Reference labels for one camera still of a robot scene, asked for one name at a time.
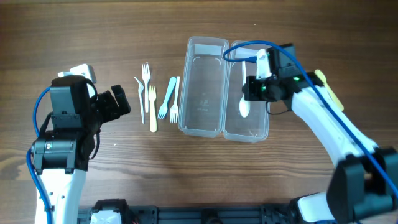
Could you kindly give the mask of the right clear plastic container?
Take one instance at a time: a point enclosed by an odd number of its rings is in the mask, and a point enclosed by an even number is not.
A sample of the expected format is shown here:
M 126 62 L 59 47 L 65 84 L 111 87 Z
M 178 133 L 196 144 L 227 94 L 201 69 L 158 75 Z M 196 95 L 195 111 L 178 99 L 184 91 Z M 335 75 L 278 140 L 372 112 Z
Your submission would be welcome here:
M 239 110 L 243 97 L 243 67 L 241 62 L 227 65 L 223 134 L 227 140 L 255 143 L 268 137 L 270 108 L 264 101 L 250 102 L 249 114 L 244 118 Z

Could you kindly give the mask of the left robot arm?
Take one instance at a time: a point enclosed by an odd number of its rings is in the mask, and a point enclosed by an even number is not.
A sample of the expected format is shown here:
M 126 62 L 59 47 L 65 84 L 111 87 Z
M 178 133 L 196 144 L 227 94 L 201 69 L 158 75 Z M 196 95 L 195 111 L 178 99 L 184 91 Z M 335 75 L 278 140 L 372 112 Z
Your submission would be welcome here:
M 120 85 L 89 94 L 84 76 L 52 80 L 46 89 L 52 111 L 27 152 L 37 188 L 36 223 L 76 223 L 89 161 L 95 157 L 104 123 L 128 114 L 131 107 Z

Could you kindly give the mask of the tall white fork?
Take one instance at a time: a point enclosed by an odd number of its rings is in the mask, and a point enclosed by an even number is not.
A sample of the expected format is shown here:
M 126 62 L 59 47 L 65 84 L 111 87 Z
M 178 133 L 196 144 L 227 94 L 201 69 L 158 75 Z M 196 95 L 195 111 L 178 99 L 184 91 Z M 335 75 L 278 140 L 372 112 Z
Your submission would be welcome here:
M 144 100 L 145 100 L 145 112 L 149 112 L 149 81 L 150 81 L 150 67 L 146 62 L 142 64 L 142 79 L 144 81 Z

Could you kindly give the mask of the yellow fork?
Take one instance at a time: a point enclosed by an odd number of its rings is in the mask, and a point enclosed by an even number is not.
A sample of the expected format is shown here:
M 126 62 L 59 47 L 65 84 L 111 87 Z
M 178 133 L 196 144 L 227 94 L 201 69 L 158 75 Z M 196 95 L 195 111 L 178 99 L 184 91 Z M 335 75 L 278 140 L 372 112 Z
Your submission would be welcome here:
M 157 116 L 155 112 L 155 101 L 157 95 L 154 85 L 149 86 L 149 102 L 150 102 L 150 131 L 156 132 L 157 131 Z

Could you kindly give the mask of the light blue fork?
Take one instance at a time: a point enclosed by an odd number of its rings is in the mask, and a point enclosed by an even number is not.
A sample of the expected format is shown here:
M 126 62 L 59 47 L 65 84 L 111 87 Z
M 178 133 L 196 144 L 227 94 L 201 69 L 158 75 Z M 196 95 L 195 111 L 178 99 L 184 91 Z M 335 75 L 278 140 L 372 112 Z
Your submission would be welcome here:
M 177 79 L 175 77 L 170 78 L 169 84 L 167 86 L 167 90 L 165 93 L 164 101 L 159 108 L 158 117 L 157 117 L 158 119 L 164 119 L 166 117 L 166 114 L 167 114 L 168 108 L 169 108 L 169 100 L 170 100 L 172 92 L 175 88 L 176 82 L 177 82 Z

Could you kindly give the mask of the yellow-green spoon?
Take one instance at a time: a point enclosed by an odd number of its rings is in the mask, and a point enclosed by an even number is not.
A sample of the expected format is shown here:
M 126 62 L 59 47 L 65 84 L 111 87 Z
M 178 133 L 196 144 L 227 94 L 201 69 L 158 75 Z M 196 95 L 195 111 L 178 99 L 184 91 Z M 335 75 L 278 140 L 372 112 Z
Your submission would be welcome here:
M 326 76 L 323 74 L 323 72 L 321 70 L 317 69 L 314 71 L 314 73 L 323 82 L 324 87 L 327 89 L 331 99 L 336 104 L 336 106 L 340 109 L 340 111 L 343 111 L 344 110 L 343 104 L 338 99 L 338 97 L 335 95 L 334 91 L 330 88 L 329 84 L 327 83 Z

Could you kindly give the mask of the white spoon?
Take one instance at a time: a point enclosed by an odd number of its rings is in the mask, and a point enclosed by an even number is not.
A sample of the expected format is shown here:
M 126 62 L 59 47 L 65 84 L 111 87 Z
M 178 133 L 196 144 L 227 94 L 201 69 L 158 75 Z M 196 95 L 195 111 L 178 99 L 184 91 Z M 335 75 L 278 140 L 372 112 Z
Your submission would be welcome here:
M 243 78 L 243 86 L 246 84 L 246 62 L 242 62 L 242 78 Z M 239 112 L 243 118 L 246 118 L 250 112 L 250 102 L 246 101 L 244 98 L 244 94 L 239 101 Z

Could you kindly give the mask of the cream white fork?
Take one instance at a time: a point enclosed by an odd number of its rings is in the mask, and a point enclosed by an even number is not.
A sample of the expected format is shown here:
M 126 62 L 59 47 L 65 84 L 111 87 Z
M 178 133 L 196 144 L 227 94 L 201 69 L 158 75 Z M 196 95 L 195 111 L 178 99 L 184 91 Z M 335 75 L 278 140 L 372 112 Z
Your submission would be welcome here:
M 178 121 L 178 94 L 180 88 L 180 77 L 176 77 L 174 103 L 170 109 L 170 122 L 177 123 Z

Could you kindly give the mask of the left clear plastic container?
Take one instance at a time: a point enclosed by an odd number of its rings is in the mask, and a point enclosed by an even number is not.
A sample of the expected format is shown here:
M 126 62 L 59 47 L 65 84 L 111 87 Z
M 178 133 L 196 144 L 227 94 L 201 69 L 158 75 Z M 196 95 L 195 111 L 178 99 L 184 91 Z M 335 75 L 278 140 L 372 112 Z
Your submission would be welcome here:
M 214 138 L 221 132 L 227 63 L 226 39 L 189 38 L 180 95 L 178 128 L 184 134 Z

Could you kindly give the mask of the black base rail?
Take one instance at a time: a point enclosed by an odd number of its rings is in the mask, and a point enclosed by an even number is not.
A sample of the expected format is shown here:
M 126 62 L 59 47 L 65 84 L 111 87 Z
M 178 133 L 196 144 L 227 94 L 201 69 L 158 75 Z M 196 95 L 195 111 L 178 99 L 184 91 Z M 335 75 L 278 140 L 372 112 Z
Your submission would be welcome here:
M 124 199 L 100 200 L 93 207 L 81 207 L 78 223 L 90 223 L 101 211 L 122 213 L 123 223 L 305 223 L 293 204 L 268 203 L 260 206 L 156 207 L 132 206 Z

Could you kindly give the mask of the bent white fork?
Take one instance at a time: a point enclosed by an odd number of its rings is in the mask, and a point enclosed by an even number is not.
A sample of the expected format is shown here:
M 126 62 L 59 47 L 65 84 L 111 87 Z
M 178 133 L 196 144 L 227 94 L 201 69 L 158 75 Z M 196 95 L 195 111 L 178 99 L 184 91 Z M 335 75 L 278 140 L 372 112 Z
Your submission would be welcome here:
M 140 110 L 141 110 L 141 121 L 142 124 L 145 124 L 145 118 L 144 118 L 144 102 L 142 99 L 142 93 L 144 91 L 144 85 L 141 83 L 141 81 L 137 78 L 134 77 L 134 79 L 137 81 L 139 88 L 138 88 L 138 95 L 139 95 L 139 102 L 140 102 Z

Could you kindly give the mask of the clear plastic container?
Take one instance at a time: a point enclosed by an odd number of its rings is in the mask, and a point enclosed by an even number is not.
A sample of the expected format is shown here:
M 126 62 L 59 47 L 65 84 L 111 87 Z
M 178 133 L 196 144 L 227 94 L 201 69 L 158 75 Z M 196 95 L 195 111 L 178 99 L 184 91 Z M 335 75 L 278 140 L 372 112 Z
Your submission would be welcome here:
M 264 101 L 250 102 L 249 114 L 244 118 L 239 110 L 243 97 L 243 67 L 241 62 L 227 65 L 223 134 L 227 140 L 255 143 L 268 137 L 270 108 Z
M 178 128 L 184 134 L 214 138 L 221 132 L 227 63 L 226 39 L 189 38 L 180 95 Z

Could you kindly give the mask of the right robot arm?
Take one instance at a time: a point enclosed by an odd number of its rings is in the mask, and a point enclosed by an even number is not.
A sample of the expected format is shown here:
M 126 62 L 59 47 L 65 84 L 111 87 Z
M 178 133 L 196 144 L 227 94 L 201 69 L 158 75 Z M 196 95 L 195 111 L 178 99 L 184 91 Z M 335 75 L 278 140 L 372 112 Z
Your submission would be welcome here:
M 306 72 L 292 44 L 257 44 L 256 53 L 233 58 L 257 66 L 242 87 L 244 98 L 283 101 L 313 131 L 335 167 L 326 191 L 290 202 L 290 222 L 359 223 L 396 210 L 397 151 L 378 147 L 345 116 L 320 71 Z

